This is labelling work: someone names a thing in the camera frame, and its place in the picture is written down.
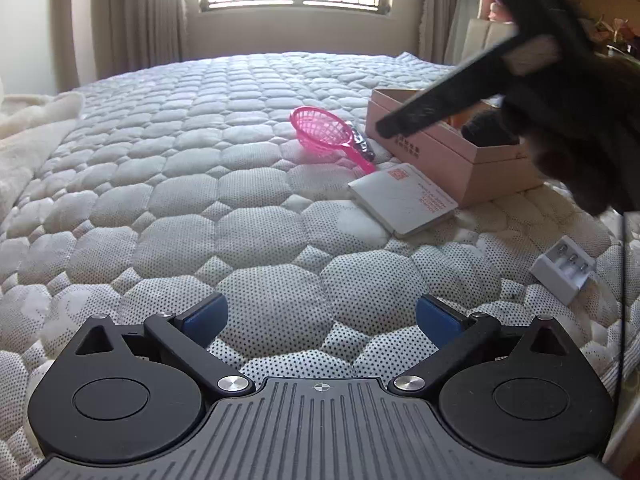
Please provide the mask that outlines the beige curtain left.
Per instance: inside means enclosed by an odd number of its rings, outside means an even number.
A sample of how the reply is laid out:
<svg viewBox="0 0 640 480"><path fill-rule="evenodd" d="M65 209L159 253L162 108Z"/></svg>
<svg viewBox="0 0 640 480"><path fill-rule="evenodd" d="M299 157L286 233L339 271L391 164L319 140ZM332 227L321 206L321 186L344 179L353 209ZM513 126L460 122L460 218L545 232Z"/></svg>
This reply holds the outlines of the beige curtain left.
<svg viewBox="0 0 640 480"><path fill-rule="evenodd" d="M91 17L100 79L188 57L186 0L91 0Z"/></svg>

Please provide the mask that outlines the beige curtain right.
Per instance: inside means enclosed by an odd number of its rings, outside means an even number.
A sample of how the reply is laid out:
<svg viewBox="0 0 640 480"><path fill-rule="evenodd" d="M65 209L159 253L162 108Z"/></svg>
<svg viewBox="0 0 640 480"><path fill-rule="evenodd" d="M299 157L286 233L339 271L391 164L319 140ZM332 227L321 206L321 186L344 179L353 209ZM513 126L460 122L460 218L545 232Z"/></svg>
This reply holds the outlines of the beige curtain right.
<svg viewBox="0 0 640 480"><path fill-rule="evenodd" d="M423 0L419 26L419 56L441 63L444 60L457 0Z"/></svg>

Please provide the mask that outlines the white battery charger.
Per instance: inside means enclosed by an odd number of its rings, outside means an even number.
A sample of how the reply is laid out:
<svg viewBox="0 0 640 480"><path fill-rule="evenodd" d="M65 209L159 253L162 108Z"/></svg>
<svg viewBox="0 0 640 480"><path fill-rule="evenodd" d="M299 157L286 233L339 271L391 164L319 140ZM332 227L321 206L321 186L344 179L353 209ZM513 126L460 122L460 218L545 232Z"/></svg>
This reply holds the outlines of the white battery charger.
<svg viewBox="0 0 640 480"><path fill-rule="evenodd" d="M562 236L530 267L534 278L568 306L585 286L596 260L568 236Z"/></svg>

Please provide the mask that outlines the white booklet red print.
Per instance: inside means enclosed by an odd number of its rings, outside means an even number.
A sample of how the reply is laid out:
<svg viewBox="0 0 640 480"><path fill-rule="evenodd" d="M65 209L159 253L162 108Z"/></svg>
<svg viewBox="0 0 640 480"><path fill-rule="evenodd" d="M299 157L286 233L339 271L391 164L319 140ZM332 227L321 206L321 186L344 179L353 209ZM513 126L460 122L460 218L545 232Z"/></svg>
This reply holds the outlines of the white booklet red print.
<svg viewBox="0 0 640 480"><path fill-rule="evenodd" d="M404 162L349 183L356 202L396 237L408 237L450 217L458 204Z"/></svg>

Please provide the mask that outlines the pink plush bunny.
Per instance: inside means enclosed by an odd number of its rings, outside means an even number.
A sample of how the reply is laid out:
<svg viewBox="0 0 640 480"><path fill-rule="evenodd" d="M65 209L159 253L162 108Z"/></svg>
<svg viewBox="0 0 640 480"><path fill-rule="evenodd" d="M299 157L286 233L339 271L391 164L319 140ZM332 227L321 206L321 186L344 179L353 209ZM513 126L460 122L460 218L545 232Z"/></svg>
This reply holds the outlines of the pink plush bunny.
<svg viewBox="0 0 640 480"><path fill-rule="evenodd" d="M488 18L492 22L506 23L510 21L510 14L500 2L495 0L489 6Z"/></svg>

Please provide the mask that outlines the white fluffy blanket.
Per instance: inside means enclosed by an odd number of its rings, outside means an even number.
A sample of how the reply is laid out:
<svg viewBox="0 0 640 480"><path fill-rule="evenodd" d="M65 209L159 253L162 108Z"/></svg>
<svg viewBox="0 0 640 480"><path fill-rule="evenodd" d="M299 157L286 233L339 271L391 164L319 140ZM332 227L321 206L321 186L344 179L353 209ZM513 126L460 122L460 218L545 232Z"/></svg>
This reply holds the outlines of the white fluffy blanket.
<svg viewBox="0 0 640 480"><path fill-rule="evenodd" d="M6 94L1 87L1 220L9 214L36 172L75 128L85 97Z"/></svg>

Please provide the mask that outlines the beige padded headboard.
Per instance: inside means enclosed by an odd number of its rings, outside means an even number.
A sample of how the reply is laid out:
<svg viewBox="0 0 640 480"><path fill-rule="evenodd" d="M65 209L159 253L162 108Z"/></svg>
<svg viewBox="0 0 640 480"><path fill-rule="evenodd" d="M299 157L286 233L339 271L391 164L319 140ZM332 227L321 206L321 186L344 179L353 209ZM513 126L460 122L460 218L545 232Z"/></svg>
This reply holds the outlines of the beige padded headboard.
<svg viewBox="0 0 640 480"><path fill-rule="evenodd" d="M480 0L457 0L446 44L444 63L457 65L516 32L513 23L478 17Z"/></svg>

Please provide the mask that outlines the black plush toy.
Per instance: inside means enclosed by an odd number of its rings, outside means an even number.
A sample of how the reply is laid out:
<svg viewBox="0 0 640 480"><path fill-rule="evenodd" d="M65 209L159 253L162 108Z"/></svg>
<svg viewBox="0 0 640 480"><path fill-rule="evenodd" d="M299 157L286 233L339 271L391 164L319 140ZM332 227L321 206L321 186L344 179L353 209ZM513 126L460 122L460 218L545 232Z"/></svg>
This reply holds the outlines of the black plush toy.
<svg viewBox="0 0 640 480"><path fill-rule="evenodd" d="M478 148L520 143L518 136L503 128L498 110L482 110L476 113L464 123L460 132L465 140Z"/></svg>

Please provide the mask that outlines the grey quilted mattress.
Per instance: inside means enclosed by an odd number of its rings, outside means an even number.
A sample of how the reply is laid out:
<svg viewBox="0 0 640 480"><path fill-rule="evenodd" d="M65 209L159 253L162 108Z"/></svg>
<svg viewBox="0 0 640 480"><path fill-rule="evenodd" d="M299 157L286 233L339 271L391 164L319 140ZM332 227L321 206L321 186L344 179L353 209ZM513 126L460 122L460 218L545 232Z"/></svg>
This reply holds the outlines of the grey quilted mattress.
<svg viewBox="0 0 640 480"><path fill-rule="evenodd" d="M374 89L446 67L389 56L253 54L171 64L82 88L76 128L1 223L1 474L40 462L32 388L88 316L136 324L227 297L210 351L266 376L389 380L434 351L413 309L430 292L506 324L557 318L607 387L639 362L637 246L539 188L400 240L352 200L357 167L317 155L288 118L318 106L362 124ZM568 236L596 268L568 305L529 269Z"/></svg>

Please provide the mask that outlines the pink plastic toy basket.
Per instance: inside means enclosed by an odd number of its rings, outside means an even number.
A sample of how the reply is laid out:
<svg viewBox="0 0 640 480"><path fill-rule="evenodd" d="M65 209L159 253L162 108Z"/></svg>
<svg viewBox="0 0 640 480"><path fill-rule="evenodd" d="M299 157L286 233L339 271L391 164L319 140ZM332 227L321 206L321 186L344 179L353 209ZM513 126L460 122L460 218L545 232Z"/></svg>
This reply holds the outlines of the pink plastic toy basket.
<svg viewBox="0 0 640 480"><path fill-rule="evenodd" d="M352 128L343 119L313 106L301 106L290 115L298 142L311 151L341 151L365 174L372 174L376 167L369 162L358 148Z"/></svg>

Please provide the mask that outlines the pink cardboard box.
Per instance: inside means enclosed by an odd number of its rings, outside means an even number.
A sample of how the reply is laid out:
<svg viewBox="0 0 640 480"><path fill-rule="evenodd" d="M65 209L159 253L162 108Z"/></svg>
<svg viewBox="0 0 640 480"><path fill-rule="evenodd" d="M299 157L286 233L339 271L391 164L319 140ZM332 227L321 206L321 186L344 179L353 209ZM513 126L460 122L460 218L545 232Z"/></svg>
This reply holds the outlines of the pink cardboard box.
<svg viewBox="0 0 640 480"><path fill-rule="evenodd" d="M487 110L489 105L485 102L408 138L382 138L376 123L415 93L408 89L373 90L366 135L401 162L415 166L459 206L469 207L542 185L542 177L530 161L525 145L480 148L462 136L459 128L473 115Z"/></svg>

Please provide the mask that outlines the beige curtain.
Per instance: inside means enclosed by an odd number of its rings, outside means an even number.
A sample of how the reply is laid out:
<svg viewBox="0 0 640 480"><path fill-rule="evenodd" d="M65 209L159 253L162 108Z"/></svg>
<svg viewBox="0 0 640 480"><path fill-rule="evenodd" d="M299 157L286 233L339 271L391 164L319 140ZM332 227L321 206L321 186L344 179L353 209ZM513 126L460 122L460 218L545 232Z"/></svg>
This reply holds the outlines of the beige curtain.
<svg viewBox="0 0 640 480"><path fill-rule="evenodd" d="M188 57L186 0L91 0L91 17L100 79Z"/></svg>
<svg viewBox="0 0 640 480"><path fill-rule="evenodd" d="M419 56L441 63L444 60L457 0L423 0L419 26Z"/></svg>

